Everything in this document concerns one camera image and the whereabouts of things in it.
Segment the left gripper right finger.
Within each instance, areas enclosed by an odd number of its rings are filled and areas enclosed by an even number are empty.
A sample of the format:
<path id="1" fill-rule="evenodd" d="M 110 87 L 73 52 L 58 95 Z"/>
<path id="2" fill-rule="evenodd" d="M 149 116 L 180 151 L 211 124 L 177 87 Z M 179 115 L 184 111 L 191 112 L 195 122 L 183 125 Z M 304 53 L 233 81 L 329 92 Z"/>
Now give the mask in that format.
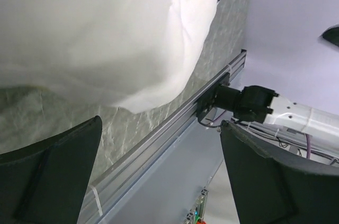
<path id="1" fill-rule="evenodd" d="M 338 223 L 338 168 L 305 159 L 223 121 L 240 223 Z"/>

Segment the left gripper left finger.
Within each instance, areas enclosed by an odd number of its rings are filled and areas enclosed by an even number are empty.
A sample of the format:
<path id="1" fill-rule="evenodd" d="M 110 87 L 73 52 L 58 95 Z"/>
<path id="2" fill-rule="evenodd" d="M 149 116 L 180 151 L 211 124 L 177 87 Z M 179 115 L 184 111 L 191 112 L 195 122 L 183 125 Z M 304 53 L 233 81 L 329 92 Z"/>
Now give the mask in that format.
<path id="1" fill-rule="evenodd" d="M 1 223 L 76 223 L 101 135 L 95 116 L 1 154 Z"/>

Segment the white pillow yellow edge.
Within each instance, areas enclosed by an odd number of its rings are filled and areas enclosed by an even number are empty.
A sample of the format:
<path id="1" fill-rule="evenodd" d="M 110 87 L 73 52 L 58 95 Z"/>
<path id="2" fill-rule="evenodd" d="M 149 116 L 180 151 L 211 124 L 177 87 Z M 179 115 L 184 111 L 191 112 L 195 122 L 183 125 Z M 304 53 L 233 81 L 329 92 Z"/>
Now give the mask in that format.
<path id="1" fill-rule="evenodd" d="M 1 87 L 148 111 L 185 89 L 218 0 L 1 0 Z"/>

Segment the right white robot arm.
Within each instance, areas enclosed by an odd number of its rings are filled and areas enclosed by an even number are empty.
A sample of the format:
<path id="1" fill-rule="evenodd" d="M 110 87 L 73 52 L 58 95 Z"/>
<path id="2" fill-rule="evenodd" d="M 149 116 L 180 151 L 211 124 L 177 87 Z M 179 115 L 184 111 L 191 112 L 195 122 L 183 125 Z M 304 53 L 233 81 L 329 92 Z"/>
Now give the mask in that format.
<path id="1" fill-rule="evenodd" d="M 319 139 L 338 139 L 338 115 L 293 102 L 272 89 L 246 86 L 217 88 L 215 107 L 233 113 L 240 122 L 285 126 Z"/>

